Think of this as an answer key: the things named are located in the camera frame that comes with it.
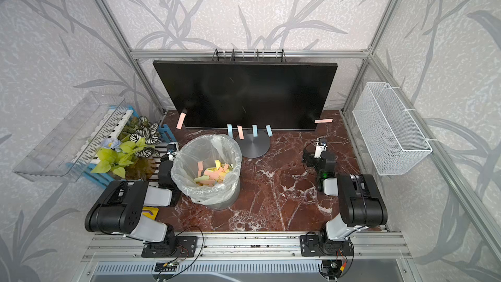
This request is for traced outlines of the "grey bin with plastic bag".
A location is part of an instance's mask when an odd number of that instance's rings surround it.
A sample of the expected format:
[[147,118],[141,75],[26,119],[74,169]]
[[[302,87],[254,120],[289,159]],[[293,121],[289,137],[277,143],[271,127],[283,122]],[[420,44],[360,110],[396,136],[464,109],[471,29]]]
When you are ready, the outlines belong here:
[[225,210],[239,197],[242,160],[234,139],[225,134],[203,135],[181,148],[170,173],[192,202]]

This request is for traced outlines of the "pink sticky note edge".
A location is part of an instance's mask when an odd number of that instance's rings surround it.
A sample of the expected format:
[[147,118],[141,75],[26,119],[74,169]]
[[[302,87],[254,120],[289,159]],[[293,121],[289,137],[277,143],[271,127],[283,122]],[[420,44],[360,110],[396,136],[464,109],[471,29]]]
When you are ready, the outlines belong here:
[[186,117],[186,113],[185,112],[182,112],[180,114],[180,117],[177,121],[177,125],[176,125],[176,129],[179,129],[181,130],[183,128],[183,124],[184,124],[184,121],[185,121],[185,117]]
[[315,120],[315,124],[330,124],[333,122],[333,118],[328,118],[328,119],[321,119],[321,120]]

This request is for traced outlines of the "blue sticky note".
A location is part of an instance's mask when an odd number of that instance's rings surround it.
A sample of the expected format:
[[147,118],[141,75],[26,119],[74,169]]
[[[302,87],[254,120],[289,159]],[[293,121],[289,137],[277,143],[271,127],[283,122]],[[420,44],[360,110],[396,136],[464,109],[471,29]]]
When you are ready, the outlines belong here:
[[252,125],[252,129],[253,129],[253,137],[257,137],[258,136],[258,127],[257,125]]
[[271,126],[270,125],[266,125],[266,131],[267,131],[267,135],[269,137],[272,137],[273,136],[273,132],[271,130]]
[[231,124],[228,124],[228,125],[227,125],[227,130],[228,130],[228,136],[229,136],[230,138],[232,138],[232,137],[233,137],[233,128],[232,128],[232,125],[231,125]]

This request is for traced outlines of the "pink sticky note bottom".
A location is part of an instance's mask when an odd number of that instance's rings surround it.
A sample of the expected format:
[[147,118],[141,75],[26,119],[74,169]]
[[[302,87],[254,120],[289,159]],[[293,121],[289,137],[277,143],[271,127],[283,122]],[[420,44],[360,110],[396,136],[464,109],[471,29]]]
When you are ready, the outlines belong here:
[[244,133],[243,133],[243,128],[242,128],[241,125],[237,126],[237,131],[238,131],[239,139],[243,140],[244,139]]

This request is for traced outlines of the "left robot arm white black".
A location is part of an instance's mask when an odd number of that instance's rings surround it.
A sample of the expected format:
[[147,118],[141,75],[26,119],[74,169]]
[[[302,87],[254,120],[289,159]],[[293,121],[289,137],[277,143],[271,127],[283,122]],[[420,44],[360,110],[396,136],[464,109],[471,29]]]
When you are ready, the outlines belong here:
[[87,213],[84,227],[88,232],[121,235],[144,243],[143,258],[178,257],[182,246],[171,225],[144,215],[145,207],[174,207],[181,191],[172,180],[176,152],[169,150],[160,159],[158,185],[147,181],[113,181]]

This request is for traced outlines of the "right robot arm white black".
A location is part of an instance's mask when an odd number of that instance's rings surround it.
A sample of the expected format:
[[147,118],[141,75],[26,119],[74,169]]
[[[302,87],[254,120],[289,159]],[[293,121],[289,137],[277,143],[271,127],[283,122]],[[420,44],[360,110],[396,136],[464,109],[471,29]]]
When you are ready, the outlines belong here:
[[387,208],[374,177],[338,173],[336,156],[329,151],[316,154],[304,150],[302,163],[315,169],[317,191],[338,199],[339,213],[325,222],[319,232],[300,237],[301,255],[353,256],[350,236],[387,222]]

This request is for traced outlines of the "pile of discarded sticky notes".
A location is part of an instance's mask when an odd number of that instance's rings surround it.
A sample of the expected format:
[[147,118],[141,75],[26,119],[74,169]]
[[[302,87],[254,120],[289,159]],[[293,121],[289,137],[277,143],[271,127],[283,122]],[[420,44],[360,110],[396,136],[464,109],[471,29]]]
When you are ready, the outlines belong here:
[[205,167],[203,161],[199,161],[197,166],[197,175],[193,181],[199,186],[213,187],[217,184],[222,184],[226,175],[233,171],[231,164],[223,163],[218,159],[214,160],[213,167]]

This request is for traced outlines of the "grey round monitor stand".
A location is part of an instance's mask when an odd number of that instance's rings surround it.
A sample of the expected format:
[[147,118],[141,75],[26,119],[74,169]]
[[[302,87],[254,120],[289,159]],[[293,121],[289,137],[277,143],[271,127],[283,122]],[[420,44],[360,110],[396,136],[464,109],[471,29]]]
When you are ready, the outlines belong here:
[[242,156],[249,159],[260,158],[265,155],[271,146],[271,138],[266,130],[258,129],[257,136],[252,130],[243,131],[243,140],[237,135],[236,142],[240,147]]

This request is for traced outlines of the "black flat monitor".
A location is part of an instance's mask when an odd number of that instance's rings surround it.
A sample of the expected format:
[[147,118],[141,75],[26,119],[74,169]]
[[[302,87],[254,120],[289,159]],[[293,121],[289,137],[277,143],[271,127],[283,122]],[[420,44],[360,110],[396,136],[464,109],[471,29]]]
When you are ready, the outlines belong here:
[[336,63],[154,61],[187,128],[227,125],[313,131],[333,84]]

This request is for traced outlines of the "green artificial plant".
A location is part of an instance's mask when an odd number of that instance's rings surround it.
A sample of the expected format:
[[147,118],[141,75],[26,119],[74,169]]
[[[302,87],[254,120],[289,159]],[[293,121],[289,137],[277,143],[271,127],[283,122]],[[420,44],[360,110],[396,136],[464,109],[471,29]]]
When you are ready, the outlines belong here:
[[101,144],[98,163],[90,174],[111,180],[149,180],[156,171],[154,158],[159,155],[160,143],[158,123],[145,116],[132,117],[117,138]]

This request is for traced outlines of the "yellow purple tool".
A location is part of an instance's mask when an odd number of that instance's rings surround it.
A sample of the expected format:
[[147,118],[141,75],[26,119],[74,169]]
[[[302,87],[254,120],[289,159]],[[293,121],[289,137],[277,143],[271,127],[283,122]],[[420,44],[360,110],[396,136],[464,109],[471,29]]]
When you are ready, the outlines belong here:
[[150,218],[154,221],[156,220],[158,213],[159,213],[159,209],[156,207],[144,206],[142,208],[142,215],[144,215],[147,218]]

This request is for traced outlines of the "blue white wooden crate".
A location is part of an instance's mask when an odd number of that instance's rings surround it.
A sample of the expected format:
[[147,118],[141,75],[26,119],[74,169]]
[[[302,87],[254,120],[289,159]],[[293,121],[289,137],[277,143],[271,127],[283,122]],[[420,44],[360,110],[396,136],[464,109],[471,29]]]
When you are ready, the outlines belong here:
[[162,161],[176,157],[179,144],[168,125],[159,125],[128,108],[101,140],[82,176],[101,188],[116,180],[151,180]]

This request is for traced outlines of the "clear plastic tray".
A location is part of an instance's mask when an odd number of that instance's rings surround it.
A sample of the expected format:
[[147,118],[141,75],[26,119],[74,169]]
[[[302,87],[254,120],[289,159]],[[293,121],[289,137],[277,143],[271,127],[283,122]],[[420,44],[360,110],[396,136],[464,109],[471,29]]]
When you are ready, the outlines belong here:
[[76,182],[127,110],[124,97],[89,92],[13,172],[32,182]]

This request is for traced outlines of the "small green circuit board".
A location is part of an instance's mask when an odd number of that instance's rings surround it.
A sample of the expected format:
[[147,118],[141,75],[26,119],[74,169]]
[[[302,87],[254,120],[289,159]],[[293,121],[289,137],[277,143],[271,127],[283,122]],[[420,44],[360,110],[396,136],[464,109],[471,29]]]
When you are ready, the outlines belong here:
[[174,262],[157,262],[154,272],[175,272],[179,266],[177,261]]

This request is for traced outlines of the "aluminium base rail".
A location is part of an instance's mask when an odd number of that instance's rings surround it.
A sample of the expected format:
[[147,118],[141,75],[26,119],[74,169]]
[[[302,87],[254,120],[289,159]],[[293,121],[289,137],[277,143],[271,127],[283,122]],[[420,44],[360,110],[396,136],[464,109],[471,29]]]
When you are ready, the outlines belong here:
[[[319,249],[312,243],[315,237],[303,232],[206,232],[197,234],[195,255],[201,261],[223,260],[299,260],[303,252]],[[356,232],[351,237],[354,256],[349,259],[410,259],[411,252],[400,232]],[[82,261],[141,261],[144,244],[121,236],[96,234],[86,249]]]

